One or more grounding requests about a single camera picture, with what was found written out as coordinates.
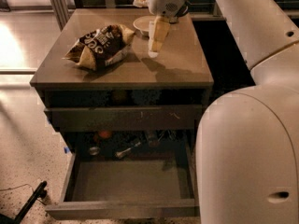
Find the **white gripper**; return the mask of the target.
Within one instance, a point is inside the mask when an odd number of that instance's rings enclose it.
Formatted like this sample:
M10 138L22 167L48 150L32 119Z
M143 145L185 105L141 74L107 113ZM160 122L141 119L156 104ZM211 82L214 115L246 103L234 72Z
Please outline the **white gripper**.
M168 35L170 23L168 18L183 16L187 10L186 0L134 0L135 7L148 7L149 12L157 15L149 23L149 51L151 58L156 58Z

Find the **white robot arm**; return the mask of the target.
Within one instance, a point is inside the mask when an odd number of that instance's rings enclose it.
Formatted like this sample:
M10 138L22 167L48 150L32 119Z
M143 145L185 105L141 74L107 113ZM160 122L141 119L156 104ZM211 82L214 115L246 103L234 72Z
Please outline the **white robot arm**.
M255 84L200 120L201 224L299 224L299 28L274 0L216 3Z

